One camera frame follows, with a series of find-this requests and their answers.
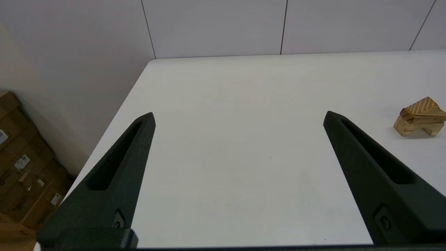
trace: screw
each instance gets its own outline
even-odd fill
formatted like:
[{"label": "screw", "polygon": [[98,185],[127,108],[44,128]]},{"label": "screw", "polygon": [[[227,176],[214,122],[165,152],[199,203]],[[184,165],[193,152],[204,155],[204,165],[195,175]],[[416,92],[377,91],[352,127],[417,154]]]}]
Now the screw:
[{"label": "screw", "polygon": [[390,220],[385,216],[381,217],[381,225],[383,226],[383,228],[385,230],[389,230],[390,229]]}]

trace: panel seam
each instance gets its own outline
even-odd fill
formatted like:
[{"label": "panel seam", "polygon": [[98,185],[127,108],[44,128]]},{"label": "panel seam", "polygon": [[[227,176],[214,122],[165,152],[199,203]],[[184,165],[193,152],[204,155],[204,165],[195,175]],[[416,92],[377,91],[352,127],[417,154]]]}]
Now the panel seam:
[{"label": "panel seam", "polygon": [[154,49],[154,47],[153,47],[152,35],[150,35],[149,23],[147,22],[147,16],[145,15],[144,3],[142,2],[142,0],[141,0],[141,5],[142,5],[142,12],[144,12],[145,24],[147,25],[147,31],[148,31],[148,33],[149,33],[150,45],[152,46],[153,57],[154,57],[155,59],[157,59],[157,56],[156,56],[156,54],[155,54],[155,49]]},{"label": "panel seam", "polygon": [[288,0],[286,0],[286,5],[285,5],[285,17],[283,18],[283,30],[282,30],[282,42],[280,44],[280,55],[282,55],[282,48],[283,48],[283,36],[285,34],[285,23],[286,23],[286,13],[287,13],[287,9],[288,9]]},{"label": "panel seam", "polygon": [[413,45],[415,44],[415,41],[417,40],[418,35],[420,34],[421,29],[423,28],[424,23],[426,23],[426,20],[427,20],[427,18],[429,17],[429,14],[430,14],[430,12],[432,11],[432,8],[434,7],[434,4],[435,4],[436,2],[437,2],[437,0],[434,0],[434,2],[432,3],[432,6],[430,7],[429,12],[427,13],[426,18],[425,18],[424,21],[423,21],[423,24],[421,25],[420,29],[418,30],[418,33],[417,33],[417,35],[415,36],[415,39],[413,40],[412,45],[410,46],[409,50],[412,50],[412,47],[413,47]]}]

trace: cardboard box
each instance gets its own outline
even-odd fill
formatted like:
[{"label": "cardboard box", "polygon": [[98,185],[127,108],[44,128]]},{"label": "cardboard box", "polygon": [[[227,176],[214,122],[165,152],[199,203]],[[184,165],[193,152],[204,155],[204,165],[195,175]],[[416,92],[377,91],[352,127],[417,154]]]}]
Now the cardboard box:
[{"label": "cardboard box", "polygon": [[35,234],[36,231],[22,224],[0,223],[0,238],[26,238]]},{"label": "cardboard box", "polygon": [[11,92],[0,92],[0,119],[19,106]]},{"label": "cardboard box", "polygon": [[48,183],[57,175],[57,167],[52,167],[52,163],[55,164],[53,159],[53,153],[49,148],[45,148],[39,158],[34,162],[34,164],[23,172],[22,176],[19,178],[19,182],[23,186],[29,186],[34,180],[40,180],[39,183]]},{"label": "cardboard box", "polygon": [[30,123],[17,108],[2,118],[0,120],[0,150],[12,142],[29,125]]},{"label": "cardboard box", "polygon": [[21,222],[24,226],[37,230],[60,205],[68,190],[63,181],[52,180],[31,211]]},{"label": "cardboard box", "polygon": [[15,157],[18,156],[20,150],[37,135],[35,126],[30,125],[20,135],[18,135],[11,143],[9,143],[2,151],[0,151],[0,167],[6,166]]},{"label": "cardboard box", "polygon": [[43,140],[36,136],[18,152],[17,157],[0,171],[0,199],[6,196],[11,187],[32,168],[45,166],[53,157]]},{"label": "cardboard box", "polygon": [[34,203],[38,200],[39,196],[48,187],[49,183],[42,183],[39,181],[41,181],[41,179],[35,179],[28,187],[23,187],[20,183],[14,185],[14,187],[18,186],[24,189],[22,194],[15,200],[13,205],[5,213],[14,222],[20,222],[23,219]]}]

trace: beige wall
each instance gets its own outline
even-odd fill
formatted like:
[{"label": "beige wall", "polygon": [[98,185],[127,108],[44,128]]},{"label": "beige wall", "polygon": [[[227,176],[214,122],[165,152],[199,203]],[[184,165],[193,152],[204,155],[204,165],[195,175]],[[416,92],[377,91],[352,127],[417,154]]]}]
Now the beige wall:
[{"label": "beige wall", "polygon": [[77,174],[154,55],[140,0],[68,3],[2,1],[0,89]]},{"label": "beige wall", "polygon": [[11,90],[69,173],[76,174],[90,152],[82,148],[51,92],[0,23],[0,89]]}]

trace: wooden toy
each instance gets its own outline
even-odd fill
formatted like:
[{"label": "wooden toy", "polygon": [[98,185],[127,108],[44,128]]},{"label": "wooden toy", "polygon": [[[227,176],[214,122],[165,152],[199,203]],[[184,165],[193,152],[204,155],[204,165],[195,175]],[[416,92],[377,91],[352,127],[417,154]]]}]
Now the wooden toy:
[{"label": "wooden toy", "polygon": [[430,97],[403,108],[393,127],[401,134],[407,136],[416,129],[424,129],[430,136],[435,136],[444,126],[446,112],[440,109]]}]

